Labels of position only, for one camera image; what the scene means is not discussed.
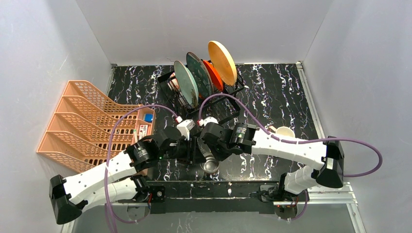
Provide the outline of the stainless steel cup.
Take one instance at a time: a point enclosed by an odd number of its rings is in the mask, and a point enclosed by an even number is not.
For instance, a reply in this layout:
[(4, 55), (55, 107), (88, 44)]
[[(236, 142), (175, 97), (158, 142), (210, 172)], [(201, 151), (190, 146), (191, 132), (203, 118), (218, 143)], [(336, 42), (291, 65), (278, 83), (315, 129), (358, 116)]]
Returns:
[(200, 167), (205, 173), (213, 174), (218, 171), (219, 164), (219, 161), (213, 156), (212, 153), (206, 153), (205, 161), (200, 164)]

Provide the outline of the orange red plate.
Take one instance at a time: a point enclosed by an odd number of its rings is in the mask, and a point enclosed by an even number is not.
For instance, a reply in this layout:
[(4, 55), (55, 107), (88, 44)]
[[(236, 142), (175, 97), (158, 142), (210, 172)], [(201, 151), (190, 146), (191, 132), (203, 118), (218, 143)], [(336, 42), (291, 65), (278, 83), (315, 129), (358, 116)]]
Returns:
[(219, 91), (223, 91), (223, 82), (220, 78), (219, 73), (217, 72), (216, 68), (213, 66), (213, 64), (209, 61), (203, 60), (203, 64), (206, 66), (207, 71), (209, 72), (211, 81), (213, 85), (217, 88)]

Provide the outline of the mint green flower plate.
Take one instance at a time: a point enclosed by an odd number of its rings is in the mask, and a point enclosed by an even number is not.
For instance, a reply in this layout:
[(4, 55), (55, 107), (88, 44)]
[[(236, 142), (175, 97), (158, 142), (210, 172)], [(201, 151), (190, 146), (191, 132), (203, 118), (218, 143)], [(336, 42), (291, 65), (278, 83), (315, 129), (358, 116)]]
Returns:
[(190, 108), (197, 107), (199, 91), (193, 75), (181, 61), (176, 60), (173, 66), (175, 78), (177, 79), (183, 97), (188, 102)]

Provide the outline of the dark teal plate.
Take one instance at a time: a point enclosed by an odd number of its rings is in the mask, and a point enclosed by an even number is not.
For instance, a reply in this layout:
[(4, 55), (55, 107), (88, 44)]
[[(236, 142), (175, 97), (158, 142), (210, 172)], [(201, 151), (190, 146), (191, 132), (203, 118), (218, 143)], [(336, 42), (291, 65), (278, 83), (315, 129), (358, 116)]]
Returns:
[(203, 60), (193, 52), (186, 54), (187, 68), (193, 75), (199, 92), (199, 98), (204, 100), (213, 94), (210, 74), (203, 63)]

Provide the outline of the orange patterned bowl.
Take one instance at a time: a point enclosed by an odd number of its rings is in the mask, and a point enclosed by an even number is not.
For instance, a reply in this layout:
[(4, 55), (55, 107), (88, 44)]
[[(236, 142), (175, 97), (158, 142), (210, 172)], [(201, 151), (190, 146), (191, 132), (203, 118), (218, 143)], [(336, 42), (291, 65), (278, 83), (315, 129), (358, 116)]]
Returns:
[(174, 91), (175, 93), (180, 92), (180, 86), (176, 79), (175, 72), (173, 72), (169, 77), (168, 87), (170, 88), (170, 90)]

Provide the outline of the yellow plate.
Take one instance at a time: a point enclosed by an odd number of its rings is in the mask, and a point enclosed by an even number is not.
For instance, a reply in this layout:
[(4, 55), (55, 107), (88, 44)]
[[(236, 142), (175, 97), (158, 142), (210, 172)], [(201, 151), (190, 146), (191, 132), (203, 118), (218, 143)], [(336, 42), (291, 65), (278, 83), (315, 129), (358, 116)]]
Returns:
[(228, 49), (218, 41), (209, 41), (207, 46), (210, 59), (222, 81), (227, 85), (234, 86), (238, 74)]

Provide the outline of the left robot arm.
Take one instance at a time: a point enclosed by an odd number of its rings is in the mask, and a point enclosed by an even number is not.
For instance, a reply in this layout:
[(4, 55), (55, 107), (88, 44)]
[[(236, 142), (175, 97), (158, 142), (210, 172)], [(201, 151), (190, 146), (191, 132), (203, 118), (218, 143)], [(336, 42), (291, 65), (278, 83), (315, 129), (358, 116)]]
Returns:
[(52, 177), (49, 197), (56, 223), (75, 220), (86, 210), (101, 205), (106, 195), (112, 200), (126, 200), (150, 193), (146, 180), (138, 173), (162, 159), (176, 159), (187, 165), (206, 161), (197, 137), (166, 127), (143, 137), (106, 163), (74, 176)]

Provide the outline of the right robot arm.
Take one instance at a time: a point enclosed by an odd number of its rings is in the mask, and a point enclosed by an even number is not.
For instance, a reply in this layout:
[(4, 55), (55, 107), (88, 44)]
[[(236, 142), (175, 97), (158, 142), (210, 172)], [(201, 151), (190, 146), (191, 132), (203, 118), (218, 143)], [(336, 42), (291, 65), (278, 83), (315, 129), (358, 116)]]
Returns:
[(313, 186), (343, 187), (344, 155), (338, 141), (310, 143), (288, 136), (274, 137), (274, 134), (265, 133), (256, 125), (245, 123), (238, 123), (230, 129), (210, 122), (200, 133), (200, 139), (219, 161), (233, 154), (247, 153), (303, 163), (303, 168), (281, 176), (279, 194), (298, 195)]

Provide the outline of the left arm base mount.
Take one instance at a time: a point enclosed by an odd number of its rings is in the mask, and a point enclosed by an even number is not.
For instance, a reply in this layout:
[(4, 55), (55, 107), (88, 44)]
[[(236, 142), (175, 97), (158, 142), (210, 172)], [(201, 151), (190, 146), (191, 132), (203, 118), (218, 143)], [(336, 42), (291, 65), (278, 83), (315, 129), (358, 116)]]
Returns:
[(160, 203), (165, 201), (166, 189), (158, 183), (150, 183), (146, 176), (134, 175), (125, 178), (131, 181), (135, 188), (129, 191), (126, 198), (118, 199), (119, 203)]

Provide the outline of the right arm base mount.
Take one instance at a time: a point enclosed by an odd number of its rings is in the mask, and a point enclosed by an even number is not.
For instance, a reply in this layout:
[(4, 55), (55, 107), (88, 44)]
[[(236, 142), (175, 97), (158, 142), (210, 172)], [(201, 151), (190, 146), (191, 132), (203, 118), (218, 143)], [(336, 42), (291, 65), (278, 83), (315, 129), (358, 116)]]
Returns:
[(263, 184), (249, 197), (258, 199), (263, 203), (271, 202), (275, 206), (278, 219), (291, 221), (299, 218), (309, 202), (307, 190), (300, 194), (289, 193), (279, 183)]

